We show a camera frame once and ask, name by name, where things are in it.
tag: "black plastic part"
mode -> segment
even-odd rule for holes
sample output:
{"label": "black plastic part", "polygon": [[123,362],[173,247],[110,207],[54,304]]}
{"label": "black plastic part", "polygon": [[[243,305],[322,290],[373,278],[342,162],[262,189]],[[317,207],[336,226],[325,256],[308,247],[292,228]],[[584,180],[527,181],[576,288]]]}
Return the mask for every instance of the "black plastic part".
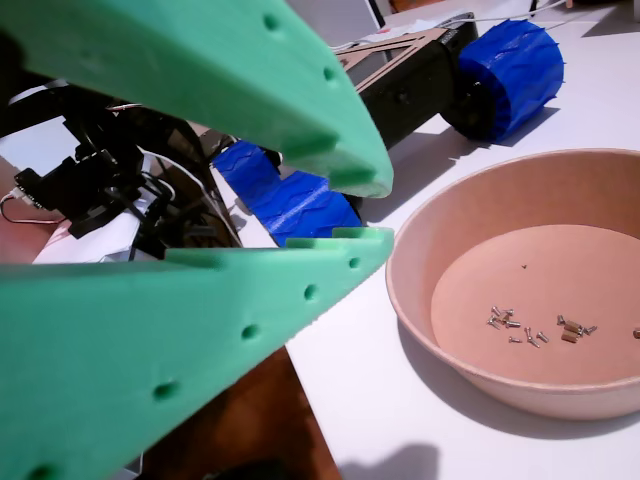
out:
{"label": "black plastic part", "polygon": [[473,22],[458,25],[360,92],[387,148],[449,108],[456,97],[462,98],[461,87],[457,86],[457,58],[478,38],[478,31]]}
{"label": "black plastic part", "polygon": [[494,124],[495,99],[480,82],[459,77],[456,98],[441,114],[447,123],[465,137],[484,139],[489,136]]}

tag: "metal hardware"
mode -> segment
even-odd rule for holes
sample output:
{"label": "metal hardware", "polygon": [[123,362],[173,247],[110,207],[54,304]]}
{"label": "metal hardware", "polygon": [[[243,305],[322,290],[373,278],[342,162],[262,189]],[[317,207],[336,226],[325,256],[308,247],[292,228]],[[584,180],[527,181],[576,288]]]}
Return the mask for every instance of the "metal hardware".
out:
{"label": "metal hardware", "polygon": [[576,332],[572,332],[570,330],[565,330],[562,332],[562,340],[565,342],[577,343],[578,342],[578,334]]}
{"label": "metal hardware", "polygon": [[496,320],[497,320],[496,316],[491,315],[489,317],[489,320],[487,320],[487,325],[491,325],[493,328],[500,330],[500,325],[496,323]]}

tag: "small screw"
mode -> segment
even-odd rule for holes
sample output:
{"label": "small screw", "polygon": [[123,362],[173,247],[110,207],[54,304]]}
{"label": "small screw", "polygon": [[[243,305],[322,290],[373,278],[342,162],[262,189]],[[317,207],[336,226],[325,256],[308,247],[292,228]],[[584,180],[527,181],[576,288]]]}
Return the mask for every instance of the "small screw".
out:
{"label": "small screw", "polygon": [[498,325],[496,323],[496,316],[495,315],[491,315],[489,317],[489,320],[487,320],[487,325],[491,325],[493,328],[500,330],[500,325]]}
{"label": "small screw", "polygon": [[507,310],[500,310],[498,307],[496,307],[495,305],[493,307],[491,307],[491,311],[497,316],[497,317],[501,317],[503,315],[509,315],[510,317],[513,317],[513,314],[515,313],[513,308],[509,308]]}
{"label": "small screw", "polygon": [[544,343],[549,343],[549,338],[542,332],[538,332],[538,334],[536,335],[536,338],[539,338]]}
{"label": "small screw", "polygon": [[578,342],[578,334],[575,332],[571,332],[568,330],[564,330],[562,332],[562,337],[560,337],[565,342],[577,343]]}

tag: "electronics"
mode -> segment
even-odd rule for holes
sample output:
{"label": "electronics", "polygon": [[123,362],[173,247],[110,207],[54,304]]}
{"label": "electronics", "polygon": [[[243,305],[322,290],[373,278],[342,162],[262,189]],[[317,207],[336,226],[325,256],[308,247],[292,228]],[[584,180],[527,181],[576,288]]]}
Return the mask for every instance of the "electronics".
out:
{"label": "electronics", "polygon": [[456,101],[457,57],[478,32],[473,22],[453,26],[457,28],[433,28],[337,55],[387,148]]}

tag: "wheel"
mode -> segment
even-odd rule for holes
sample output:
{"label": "wheel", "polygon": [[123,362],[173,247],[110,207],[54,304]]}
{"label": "wheel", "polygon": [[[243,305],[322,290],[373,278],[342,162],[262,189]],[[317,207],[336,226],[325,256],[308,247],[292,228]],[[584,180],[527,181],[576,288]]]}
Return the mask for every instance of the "wheel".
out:
{"label": "wheel", "polygon": [[527,20],[506,20],[459,57],[454,104],[442,113],[463,135],[499,141],[536,115],[563,83],[558,44]]}

